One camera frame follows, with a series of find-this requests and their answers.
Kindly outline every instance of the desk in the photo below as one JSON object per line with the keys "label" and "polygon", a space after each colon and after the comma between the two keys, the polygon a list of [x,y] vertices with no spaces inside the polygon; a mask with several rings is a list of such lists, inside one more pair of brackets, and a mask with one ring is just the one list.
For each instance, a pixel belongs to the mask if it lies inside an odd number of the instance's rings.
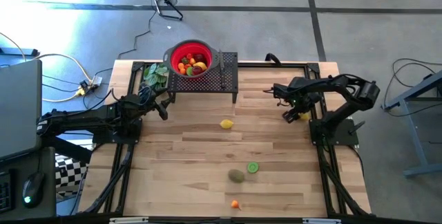
{"label": "desk", "polygon": [[[117,97],[126,95],[131,60],[115,61],[109,88]],[[334,62],[319,63],[321,77],[337,75]],[[296,68],[239,68],[236,104],[227,94],[178,93],[169,105],[169,119],[156,112],[143,118],[140,142],[135,146],[128,184],[125,216],[326,216],[318,155],[309,139],[307,121],[287,124],[277,99],[262,90],[273,83],[288,84],[304,76]],[[344,99],[326,93],[329,110]],[[106,99],[109,104],[114,99]],[[223,130],[219,123],[235,124]],[[94,152],[79,209],[99,196],[111,174],[114,144]],[[352,197],[370,212],[358,158],[348,147],[336,147],[341,180]],[[230,169],[247,170],[247,163],[260,165],[245,182],[228,179]],[[113,204],[119,196],[117,185]],[[335,209],[336,191],[331,187]],[[241,209],[231,209],[233,199]]]}

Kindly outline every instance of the yellow lemon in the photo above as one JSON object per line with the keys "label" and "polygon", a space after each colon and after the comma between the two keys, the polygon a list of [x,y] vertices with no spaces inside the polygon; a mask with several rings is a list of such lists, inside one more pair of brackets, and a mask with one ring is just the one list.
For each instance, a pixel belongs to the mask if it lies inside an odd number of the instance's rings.
{"label": "yellow lemon", "polygon": [[221,121],[220,126],[223,129],[230,129],[233,126],[233,122],[231,120],[223,120]]}
{"label": "yellow lemon", "polygon": [[301,113],[300,115],[301,120],[309,120],[310,115],[308,113]]}

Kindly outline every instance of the computer mouse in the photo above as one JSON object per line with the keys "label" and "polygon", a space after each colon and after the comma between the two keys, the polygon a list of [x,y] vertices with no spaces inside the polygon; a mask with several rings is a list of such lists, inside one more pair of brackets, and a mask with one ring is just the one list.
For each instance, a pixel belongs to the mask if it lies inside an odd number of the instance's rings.
{"label": "computer mouse", "polygon": [[43,198],[44,173],[35,172],[23,184],[21,201],[27,208],[37,206]]}

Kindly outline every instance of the gray floor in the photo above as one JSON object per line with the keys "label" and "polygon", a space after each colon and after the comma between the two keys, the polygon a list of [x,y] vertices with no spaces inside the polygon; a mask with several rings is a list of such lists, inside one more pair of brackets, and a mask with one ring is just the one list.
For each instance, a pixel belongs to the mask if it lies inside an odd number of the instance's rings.
{"label": "gray floor", "polygon": [[[76,57],[90,75],[110,68],[117,54],[130,49],[133,37],[147,28],[152,11],[49,10],[44,5],[5,2],[7,14],[0,15],[0,30],[23,47],[43,53],[65,53]],[[150,0],[37,0],[69,3],[149,5]],[[442,0],[316,0],[318,7],[336,8],[440,8]],[[283,6],[308,7],[307,0],[179,0],[181,6]],[[140,38],[139,50],[122,59],[160,59],[167,48],[188,38],[199,38],[223,51],[237,51],[240,59],[263,59],[272,52],[283,60],[318,61],[312,23],[305,12],[209,12],[188,11],[183,22],[154,17],[152,33]],[[327,61],[338,62],[342,73],[376,80],[382,93],[376,106],[357,113],[367,124],[358,131],[364,160],[365,182],[374,214],[382,217],[441,222],[442,174],[405,179],[402,171],[418,164],[405,119],[382,112],[380,105],[392,72],[391,63],[401,57],[442,62],[441,15],[356,15],[319,14]],[[3,39],[0,44],[7,44]],[[18,62],[0,57],[0,62]],[[62,58],[45,58],[44,74],[78,82],[79,69]],[[415,84],[428,71],[412,67],[400,77]],[[110,73],[104,73],[108,80]],[[45,83],[69,88],[44,80]],[[389,97],[406,88],[394,83]],[[44,88],[44,97],[70,96]],[[97,99],[86,100],[89,105]],[[52,108],[83,109],[81,99],[67,103],[44,102]],[[433,161],[440,161],[442,147],[427,149]]]}

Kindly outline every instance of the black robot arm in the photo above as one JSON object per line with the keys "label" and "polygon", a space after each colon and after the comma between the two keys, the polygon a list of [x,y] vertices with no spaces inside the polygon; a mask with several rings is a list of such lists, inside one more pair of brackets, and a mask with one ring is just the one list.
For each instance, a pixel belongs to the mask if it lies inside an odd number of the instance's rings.
{"label": "black robot arm", "polygon": [[113,138],[125,143],[124,138],[137,136],[139,130],[137,121],[150,111],[157,110],[163,120],[167,120],[166,107],[170,98],[157,103],[155,98],[166,91],[165,88],[151,90],[143,88],[139,95],[127,95],[117,99],[113,104],[89,109],[85,111],[57,111],[52,110],[41,116],[37,122],[37,134],[42,138],[58,136],[66,131],[87,130],[94,134],[93,142],[105,141]]}
{"label": "black robot arm", "polygon": [[365,111],[374,106],[379,94],[376,82],[368,82],[354,75],[329,76],[325,79],[308,80],[303,77],[295,77],[288,86],[281,84],[273,85],[273,97],[284,100],[292,106],[282,116],[288,123],[300,118],[300,114],[306,113],[315,107],[315,103],[321,99],[320,93],[340,93],[346,103],[336,111],[328,111],[320,120],[320,127],[326,136],[333,136],[337,126],[356,111]]}

